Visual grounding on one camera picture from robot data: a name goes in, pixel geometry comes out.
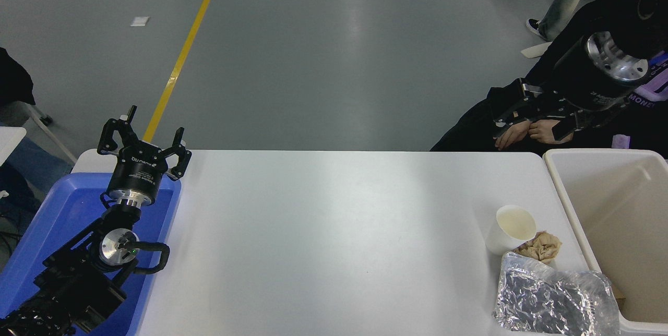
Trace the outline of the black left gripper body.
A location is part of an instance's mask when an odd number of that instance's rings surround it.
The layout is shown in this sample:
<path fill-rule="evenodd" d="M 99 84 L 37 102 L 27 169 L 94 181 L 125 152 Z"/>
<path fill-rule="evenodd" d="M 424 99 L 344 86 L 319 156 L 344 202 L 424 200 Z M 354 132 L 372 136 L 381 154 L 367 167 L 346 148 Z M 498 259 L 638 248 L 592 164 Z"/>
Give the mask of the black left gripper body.
<path fill-rule="evenodd" d="M 124 146 L 117 156 L 107 195 L 114 198 L 116 193 L 130 190 L 146 199 L 156 199 L 167 168 L 162 150 L 157 146 L 143 141 Z"/>

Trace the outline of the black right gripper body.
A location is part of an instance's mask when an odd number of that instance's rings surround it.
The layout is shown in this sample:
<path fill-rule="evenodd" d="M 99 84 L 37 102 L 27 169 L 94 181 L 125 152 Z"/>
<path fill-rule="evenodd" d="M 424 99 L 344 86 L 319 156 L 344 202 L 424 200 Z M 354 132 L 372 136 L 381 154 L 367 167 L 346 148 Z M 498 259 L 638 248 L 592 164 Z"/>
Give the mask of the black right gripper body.
<path fill-rule="evenodd" d="M 581 38 L 556 63 L 551 86 L 577 108 L 607 110 L 635 88 L 635 57 L 612 38 Z"/>

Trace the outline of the person's hand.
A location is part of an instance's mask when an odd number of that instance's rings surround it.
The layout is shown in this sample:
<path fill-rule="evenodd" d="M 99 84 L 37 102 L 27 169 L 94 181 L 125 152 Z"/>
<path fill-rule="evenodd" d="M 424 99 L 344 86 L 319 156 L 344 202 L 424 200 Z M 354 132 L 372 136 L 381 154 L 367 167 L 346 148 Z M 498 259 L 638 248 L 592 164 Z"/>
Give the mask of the person's hand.
<path fill-rule="evenodd" d="M 555 119 L 541 119 L 529 125 L 528 136 L 539 143 L 556 145 L 560 141 L 554 138 L 553 127 L 559 123 Z"/>
<path fill-rule="evenodd" d="M 508 127 L 501 136 L 495 139 L 495 148 L 499 151 L 506 150 L 522 141 L 527 136 L 531 124 L 530 121 L 523 121 Z"/>

